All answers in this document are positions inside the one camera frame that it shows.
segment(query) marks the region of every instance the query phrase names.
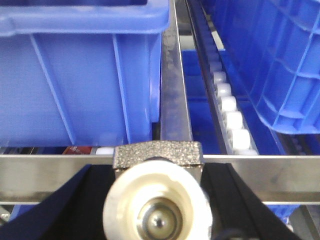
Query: conveyor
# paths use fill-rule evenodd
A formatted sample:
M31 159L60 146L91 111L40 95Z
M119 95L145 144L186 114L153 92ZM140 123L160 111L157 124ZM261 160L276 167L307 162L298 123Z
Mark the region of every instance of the conveyor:
M320 239L307 206L299 208L290 219L293 230L295 224L298 226L296 233L300 237L265 206L319 205L320 157L309 155L312 146L308 144L308 138L278 133L274 133L274 137L288 155L258 155L245 118L241 127L248 132L249 146L235 147L236 140L230 140L232 129L226 124L221 100L218 99L217 75L213 73L210 51L218 52L207 19L199 1L185 0L185 5L222 154L203 154L201 145L193 141L176 7L175 1L171 0L171 24L162 35L160 123L155 127L158 131L155 131L153 141L116 147L114 155L42 155L34 154L36 148L25 148L22 149L23 154L18 154L17 149L1 149L2 153L14 154L0 155L0 204L37 205L1 227L0 240L103 240L106 239L105 233L110 240ZM221 63L221 57L218 55L214 62ZM248 150L255 154L243 155ZM172 175L162 178L165 175L160 171L162 164L169 169L170 164L175 164L176 173L181 171L181 176L189 184L182 178L174 179ZM147 165L152 168L149 173L139 170L142 168L138 166ZM135 200L135 188L124 188L121 194L125 196L122 199L125 203L118 200L110 206L107 199L105 204L113 183L125 179L124 176L128 178L134 171L139 174L136 179L126 181L128 186L134 181L137 181L136 189L140 189L139 184L170 186L165 190L159 187L157 191L150 188L149 195L143 198L144 204L135 202L132 211L139 213L137 219L134 214L127 216L126 213L131 211L124 207L126 201ZM154 176L157 176L157 183L147 181ZM195 192L190 195L199 197L199 205L189 206L185 201L187 197L178 197L184 196L179 191L195 183ZM203 196L199 186L205 192ZM124 195L131 190L131 195ZM174 196L170 193L173 190L177 193ZM152 195L153 191L161 194ZM210 214L206 215L209 210L201 204L210 205ZM103 213L104 206L107 210L112 206L117 208L110 216L110 211ZM121 208L126 211L122 211L119 217L117 209ZM204 212L205 220L201 224L193 222L198 211ZM108 225L108 219L113 219L112 227Z

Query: blue plastic crate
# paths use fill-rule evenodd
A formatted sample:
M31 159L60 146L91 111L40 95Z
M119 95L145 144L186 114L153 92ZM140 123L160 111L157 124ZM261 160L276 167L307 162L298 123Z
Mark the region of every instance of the blue plastic crate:
M212 14L215 10L216 0L201 0L202 7L207 14Z
M285 224L289 223L289 217L300 205L267 205L267 207Z
M0 0L0 146L114 146L159 118L167 0Z
M264 124L320 133L320 1L212 3L213 23Z

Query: white roller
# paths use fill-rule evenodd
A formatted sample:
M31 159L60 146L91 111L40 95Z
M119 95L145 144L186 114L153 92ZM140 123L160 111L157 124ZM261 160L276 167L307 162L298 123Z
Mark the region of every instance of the white roller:
M218 98L231 96L231 86L229 83L221 82L215 85L215 93Z
M114 151L115 151L114 147L102 146L96 150L95 154L96 155L113 155Z
M253 155L258 155L258 153L254 149L239 149L234 151L234 155L253 156Z
M227 75L224 71L215 71L213 73L213 83L224 83L227 81Z
M227 129L241 129L243 127L243 116L240 111L226 111L223 119Z
M211 209L196 180L186 170L171 162L149 160L126 170L112 185L103 209L103 229L107 239L166 239L160 236L173 229L171 224L166 224L172 222L172 213L168 208L146 209L147 204L158 199L174 203L179 209L181 218L177 219L182 219L183 224L176 228L179 231L174 239L211 238ZM159 228L157 220L153 221L156 216L160 216L159 223L163 224L163 228ZM141 224L146 226L145 232L153 237L142 236L144 232L139 227Z
M219 98L219 106L221 111L232 112L237 110L237 101L234 96L222 96Z
M247 129L232 129L229 131L229 137L234 151L250 148L251 139Z

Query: metal frame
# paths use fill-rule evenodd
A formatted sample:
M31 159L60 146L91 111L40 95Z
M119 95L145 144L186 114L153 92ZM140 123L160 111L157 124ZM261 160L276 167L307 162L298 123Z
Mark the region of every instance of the metal frame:
M268 204L320 204L320 156L204 155L231 163ZM87 164L112 165L111 155L0 155L0 204L36 204Z
M175 5L170 3L172 24L162 40L161 139L190 141ZM101 155L0 155L0 203L38 203L86 164L112 162L112 156ZM266 203L320 204L320 156L205 155L204 162L232 163Z

